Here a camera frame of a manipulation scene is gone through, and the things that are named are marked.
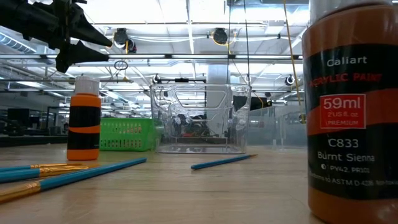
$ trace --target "white bottle cap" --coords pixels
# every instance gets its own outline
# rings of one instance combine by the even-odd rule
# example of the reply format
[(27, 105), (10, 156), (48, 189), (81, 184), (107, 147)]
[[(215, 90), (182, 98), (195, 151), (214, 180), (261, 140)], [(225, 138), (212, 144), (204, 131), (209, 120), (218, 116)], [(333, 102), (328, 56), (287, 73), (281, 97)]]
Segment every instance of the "white bottle cap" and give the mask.
[(311, 24), (333, 11), (354, 5), (392, 4), (391, 0), (310, 0)]
[(75, 94), (86, 93), (98, 96), (100, 91), (100, 81), (85, 76), (79, 76), (75, 82)]

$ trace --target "wooden table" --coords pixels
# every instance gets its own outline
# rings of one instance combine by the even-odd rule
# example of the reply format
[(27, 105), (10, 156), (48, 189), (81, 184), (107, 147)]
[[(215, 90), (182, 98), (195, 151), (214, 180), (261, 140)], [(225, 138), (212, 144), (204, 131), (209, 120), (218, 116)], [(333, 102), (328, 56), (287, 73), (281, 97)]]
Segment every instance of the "wooden table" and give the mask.
[[(0, 149), (0, 166), (65, 162), (66, 145)], [(191, 171), (229, 155), (101, 152), (139, 164), (0, 205), (1, 223), (321, 223), (307, 206), (305, 149), (250, 147), (259, 156)], [(19, 183), (1, 184), (4, 189)]]

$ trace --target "paintbrush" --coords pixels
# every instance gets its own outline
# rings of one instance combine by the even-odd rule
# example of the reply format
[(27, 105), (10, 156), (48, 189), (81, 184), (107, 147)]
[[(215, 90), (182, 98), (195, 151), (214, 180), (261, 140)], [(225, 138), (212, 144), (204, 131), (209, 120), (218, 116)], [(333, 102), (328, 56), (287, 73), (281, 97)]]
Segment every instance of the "paintbrush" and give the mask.
[(98, 167), (98, 165), (55, 166), (55, 167), (43, 167), (38, 169), (24, 169), (24, 170), (0, 172), (0, 183), (39, 178), (39, 177), (50, 177), (55, 175), (67, 174), (69, 172), (74, 172), (79, 170), (86, 170), (93, 167)]
[(71, 184), (80, 180), (85, 180), (98, 175), (106, 174), (108, 172), (123, 169), (129, 166), (137, 165), (146, 162), (147, 158), (134, 159), (131, 161), (118, 162), (116, 164), (99, 166), (88, 170), (81, 170), (69, 174), (63, 174), (56, 177), (51, 177), (41, 181), (31, 182), (29, 184), (13, 187), (8, 190), (0, 191), (0, 203), (14, 200), (20, 197), (25, 197), (37, 192), (43, 192), (59, 186)]
[(11, 166), (11, 167), (0, 167), (0, 172), (12, 171), (12, 170), (22, 170), (22, 169), (38, 169), (44, 167), (55, 167), (55, 166), (80, 166), (82, 164), (35, 164), (27, 166)]
[(205, 162), (205, 163), (202, 163), (202, 164), (192, 165), (191, 169), (197, 170), (197, 169), (203, 169), (203, 168), (206, 168), (206, 167), (218, 166), (218, 165), (225, 164), (225, 163), (241, 161), (243, 159), (249, 159), (249, 158), (254, 157), (254, 156), (257, 156), (257, 155), (237, 156), (237, 157), (233, 157), (233, 158), (229, 158), (229, 159), (222, 159), (222, 160), (218, 160), (218, 161)]

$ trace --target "red label box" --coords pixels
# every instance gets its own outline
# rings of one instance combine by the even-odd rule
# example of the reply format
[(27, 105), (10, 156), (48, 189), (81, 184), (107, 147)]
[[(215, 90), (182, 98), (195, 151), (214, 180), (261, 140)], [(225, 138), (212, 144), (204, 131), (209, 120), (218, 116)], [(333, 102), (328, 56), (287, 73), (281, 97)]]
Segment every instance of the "red label box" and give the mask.
[(366, 95), (339, 94), (320, 97), (320, 127), (366, 128)]

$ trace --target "yellow cable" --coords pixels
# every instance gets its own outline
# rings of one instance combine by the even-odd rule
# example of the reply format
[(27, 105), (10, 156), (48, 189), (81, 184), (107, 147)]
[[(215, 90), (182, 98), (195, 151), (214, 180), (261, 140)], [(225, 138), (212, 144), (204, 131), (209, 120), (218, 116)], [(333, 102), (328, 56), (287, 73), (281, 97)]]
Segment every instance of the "yellow cable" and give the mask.
[(296, 84), (298, 106), (300, 108), (301, 119), (304, 121), (304, 114), (303, 114), (303, 109), (302, 109), (301, 99), (300, 99), (300, 94), (299, 94), (299, 83), (297, 81), (296, 68), (294, 66), (294, 56), (293, 56), (292, 39), (290, 38), (289, 20), (287, 19), (286, 0), (284, 0), (284, 9), (285, 9), (285, 17), (286, 17), (287, 37), (289, 38), (290, 59), (292, 60), (292, 65), (293, 65), (293, 74), (294, 74), (294, 82)]
[(211, 33), (211, 38), (213, 39), (214, 43), (216, 43), (216, 45), (227, 46), (227, 47), (228, 47), (229, 44), (233, 44), (233, 42), (236, 41), (236, 34), (234, 34), (234, 39), (233, 39), (230, 43), (228, 43), (228, 44), (227, 44), (227, 43), (225, 43), (225, 44), (219, 44), (219, 43), (217, 43), (217, 42), (214, 40), (214, 31)]

